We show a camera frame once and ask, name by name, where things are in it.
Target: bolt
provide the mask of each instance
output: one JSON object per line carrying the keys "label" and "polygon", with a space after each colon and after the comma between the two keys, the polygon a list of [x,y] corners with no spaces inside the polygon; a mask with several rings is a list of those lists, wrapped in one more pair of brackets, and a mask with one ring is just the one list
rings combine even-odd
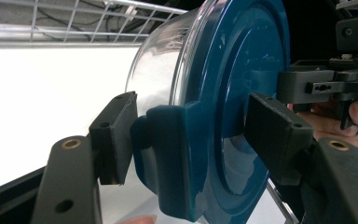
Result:
{"label": "bolt", "polygon": [[343,31],[344,36],[350,36],[351,35],[351,28],[345,28]]}

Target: blue plastic lid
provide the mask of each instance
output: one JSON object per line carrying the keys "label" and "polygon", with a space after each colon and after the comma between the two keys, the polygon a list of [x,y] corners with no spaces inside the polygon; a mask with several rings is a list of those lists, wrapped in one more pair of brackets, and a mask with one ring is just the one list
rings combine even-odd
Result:
{"label": "blue plastic lid", "polygon": [[136,171],[162,212],[244,223],[268,171],[243,137],[250,92],[274,95],[289,66],[280,0],[213,2],[187,64],[181,105],[149,109],[132,126]]}

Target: metal wire shelf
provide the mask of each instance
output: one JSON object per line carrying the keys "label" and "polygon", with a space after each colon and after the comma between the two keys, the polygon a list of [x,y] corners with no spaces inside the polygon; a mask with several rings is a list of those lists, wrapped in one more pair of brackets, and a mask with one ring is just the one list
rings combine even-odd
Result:
{"label": "metal wire shelf", "polygon": [[139,43],[184,13],[131,0],[0,0],[0,42]]}

